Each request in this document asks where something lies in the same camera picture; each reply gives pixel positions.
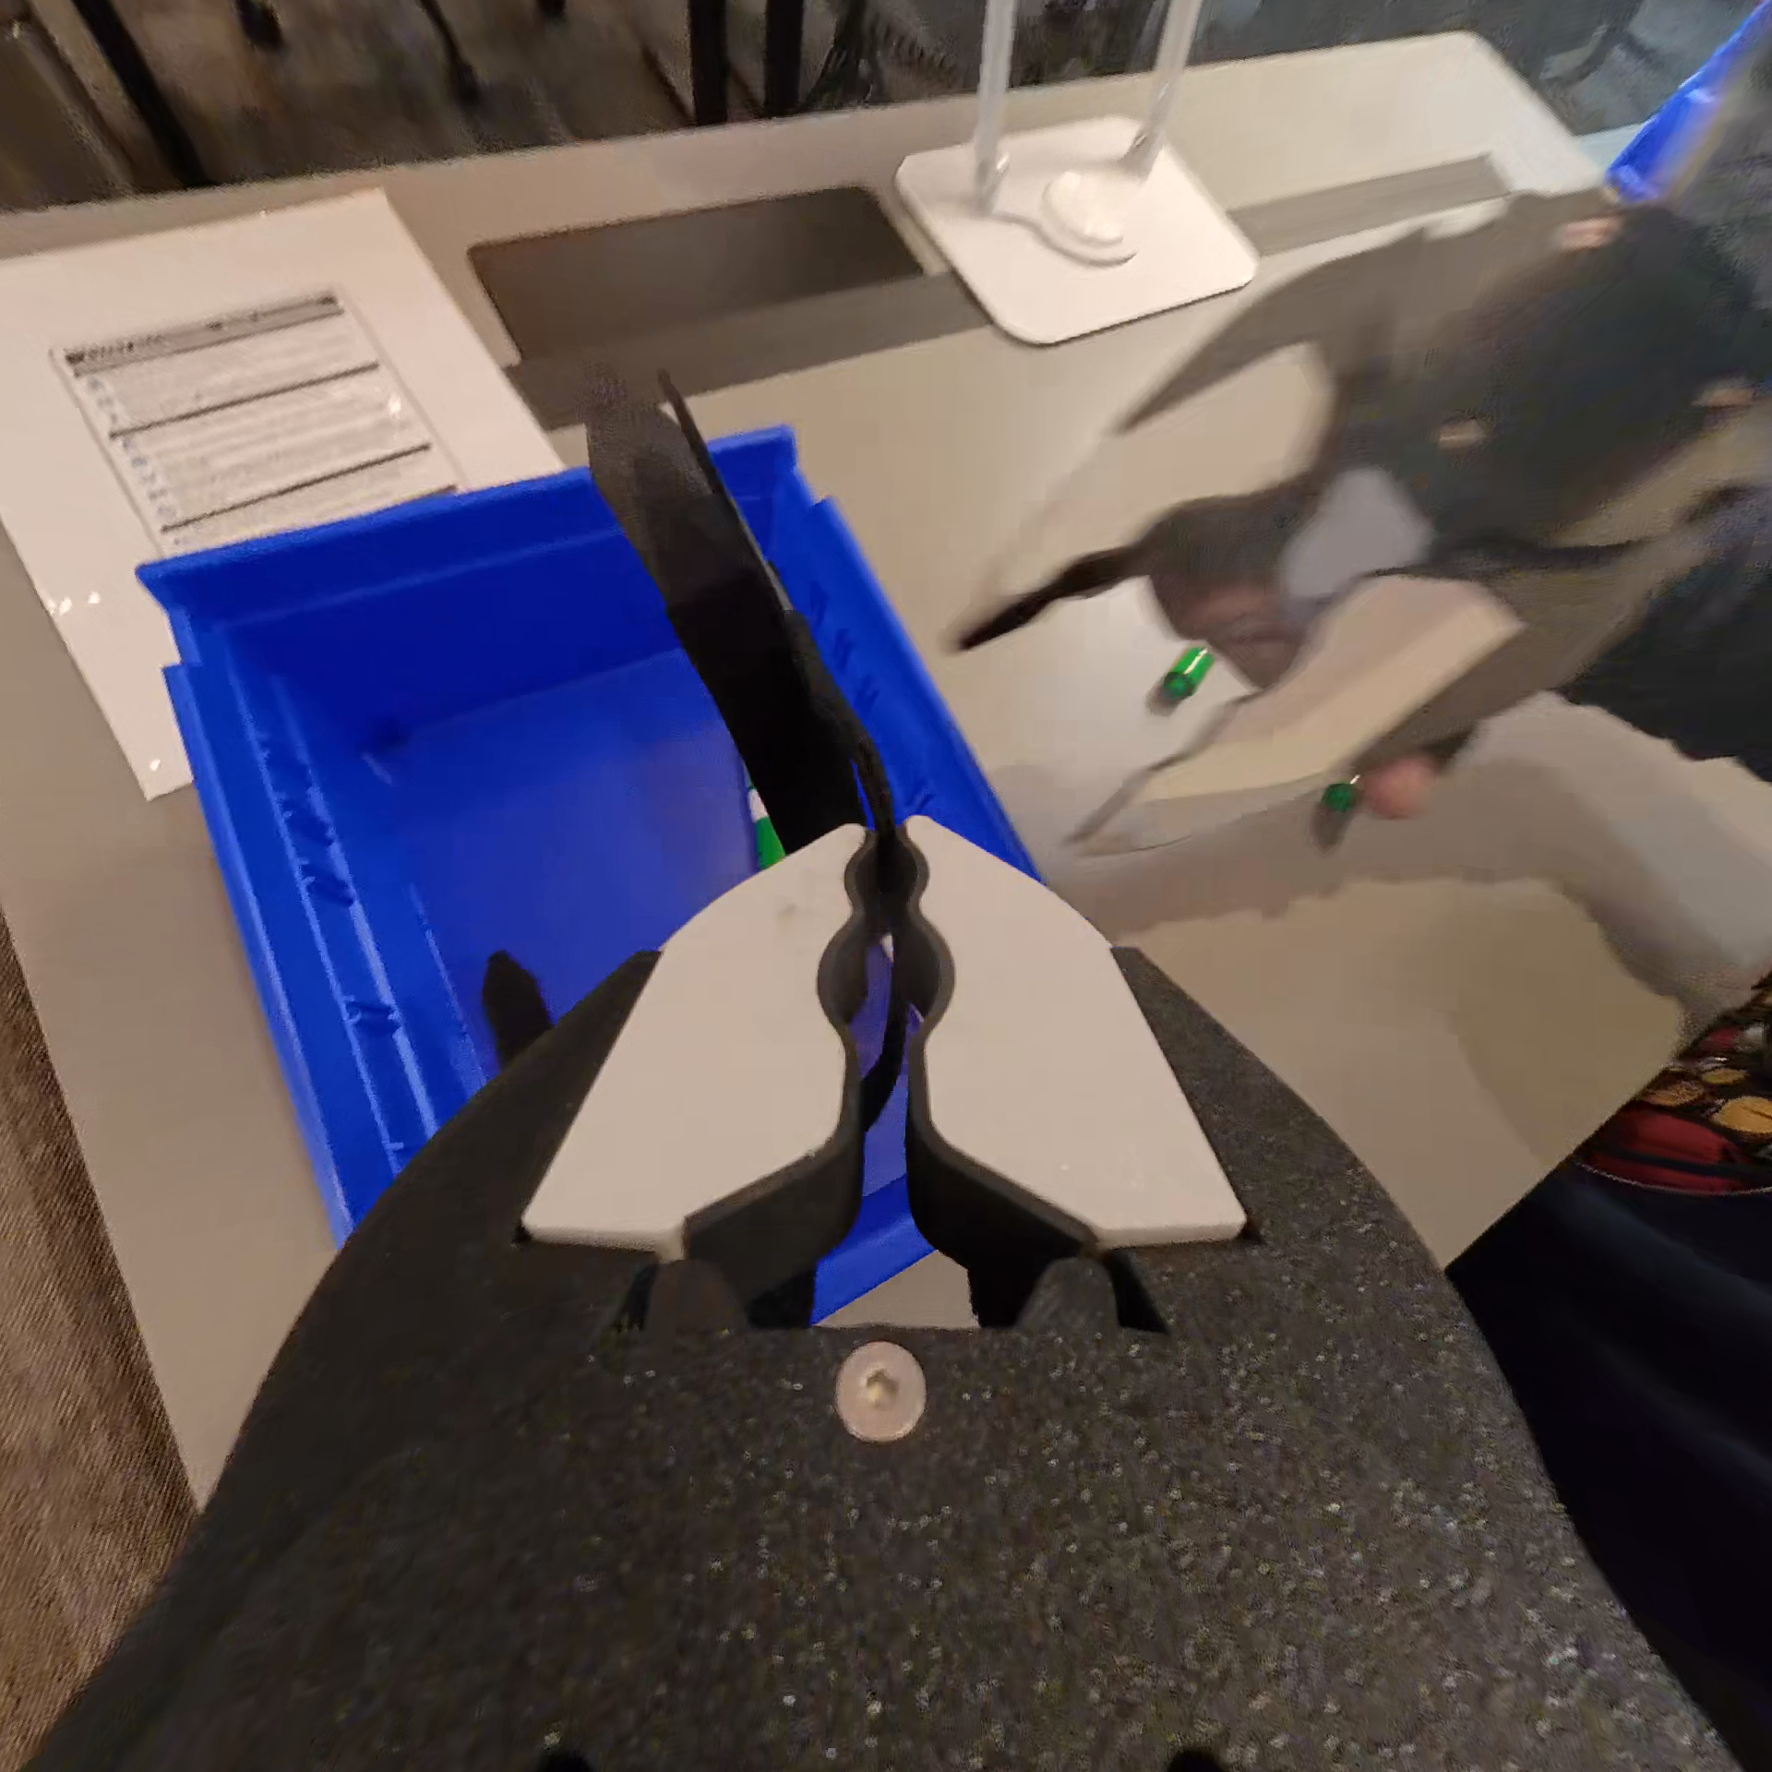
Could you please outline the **black table mat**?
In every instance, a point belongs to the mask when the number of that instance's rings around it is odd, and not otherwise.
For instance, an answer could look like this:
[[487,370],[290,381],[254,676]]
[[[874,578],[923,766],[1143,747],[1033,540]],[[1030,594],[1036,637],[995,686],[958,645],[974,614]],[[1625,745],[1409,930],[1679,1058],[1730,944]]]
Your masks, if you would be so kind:
[[683,394],[928,343],[988,322],[974,288],[928,272],[861,188],[794,192],[469,248],[549,431],[581,417],[590,372],[669,372]]

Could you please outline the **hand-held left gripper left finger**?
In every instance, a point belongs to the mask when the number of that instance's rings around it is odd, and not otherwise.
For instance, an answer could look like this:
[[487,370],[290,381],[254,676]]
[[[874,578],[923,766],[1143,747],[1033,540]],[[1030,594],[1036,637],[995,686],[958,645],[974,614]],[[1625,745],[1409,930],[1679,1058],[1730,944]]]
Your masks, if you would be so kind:
[[838,828],[675,930],[523,1215],[535,1241],[688,1252],[841,1148],[861,1089],[862,852],[865,828]]

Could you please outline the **printed paper sheet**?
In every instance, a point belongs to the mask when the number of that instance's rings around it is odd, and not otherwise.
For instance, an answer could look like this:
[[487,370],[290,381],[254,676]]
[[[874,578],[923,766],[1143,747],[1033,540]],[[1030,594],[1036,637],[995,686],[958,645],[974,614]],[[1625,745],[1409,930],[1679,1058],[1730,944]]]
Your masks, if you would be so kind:
[[144,798],[191,782],[144,565],[559,468],[378,189],[2,261],[2,530]]

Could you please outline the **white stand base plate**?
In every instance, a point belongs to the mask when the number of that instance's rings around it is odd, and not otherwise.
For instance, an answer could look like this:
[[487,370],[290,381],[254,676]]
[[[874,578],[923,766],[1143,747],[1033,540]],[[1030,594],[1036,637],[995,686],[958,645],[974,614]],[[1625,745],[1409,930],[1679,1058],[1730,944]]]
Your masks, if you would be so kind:
[[1202,2],[1168,2],[1139,124],[1010,130],[1016,2],[988,2],[965,145],[907,156],[897,192],[988,322],[1047,349],[1250,288],[1257,248],[1170,143]]

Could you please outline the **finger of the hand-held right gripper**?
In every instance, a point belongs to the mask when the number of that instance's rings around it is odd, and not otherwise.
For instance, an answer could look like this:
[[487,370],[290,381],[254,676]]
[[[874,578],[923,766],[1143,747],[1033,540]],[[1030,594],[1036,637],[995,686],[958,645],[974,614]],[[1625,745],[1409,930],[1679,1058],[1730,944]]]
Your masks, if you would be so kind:
[[1465,547],[1351,586],[1264,688],[1207,686],[1068,833],[1149,852],[1313,798],[1577,676],[1669,577],[1669,540]]
[[1432,329],[1427,265],[1321,265],[1257,294],[1058,483],[958,650],[1145,586],[1181,642],[1298,654],[1363,578],[1435,554],[1404,435]]

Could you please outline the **large blue plastic bin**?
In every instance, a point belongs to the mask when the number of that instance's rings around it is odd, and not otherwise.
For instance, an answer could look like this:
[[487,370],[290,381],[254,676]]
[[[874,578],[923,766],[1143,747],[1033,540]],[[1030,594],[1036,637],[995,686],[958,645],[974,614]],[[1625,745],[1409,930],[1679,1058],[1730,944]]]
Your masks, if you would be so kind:
[[751,774],[583,468],[140,568],[335,1240],[554,1014],[757,871]]

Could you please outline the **person's right hand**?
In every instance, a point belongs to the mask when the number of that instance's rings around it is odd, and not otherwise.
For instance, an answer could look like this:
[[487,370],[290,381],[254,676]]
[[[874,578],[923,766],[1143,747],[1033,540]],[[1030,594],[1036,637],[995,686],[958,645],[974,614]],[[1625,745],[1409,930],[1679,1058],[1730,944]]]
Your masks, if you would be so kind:
[[1444,759],[1432,747],[1366,766],[1354,779],[1354,810],[1368,820],[1412,820],[1424,813],[1444,770]]

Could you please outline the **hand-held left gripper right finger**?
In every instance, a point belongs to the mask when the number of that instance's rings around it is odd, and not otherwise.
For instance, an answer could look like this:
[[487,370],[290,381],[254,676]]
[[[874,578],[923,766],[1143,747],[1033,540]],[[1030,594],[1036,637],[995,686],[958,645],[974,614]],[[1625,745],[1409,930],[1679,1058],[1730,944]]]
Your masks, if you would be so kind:
[[1108,941],[931,820],[910,932],[935,952],[916,1103],[937,1159],[1093,1252],[1227,1241],[1246,1211]]

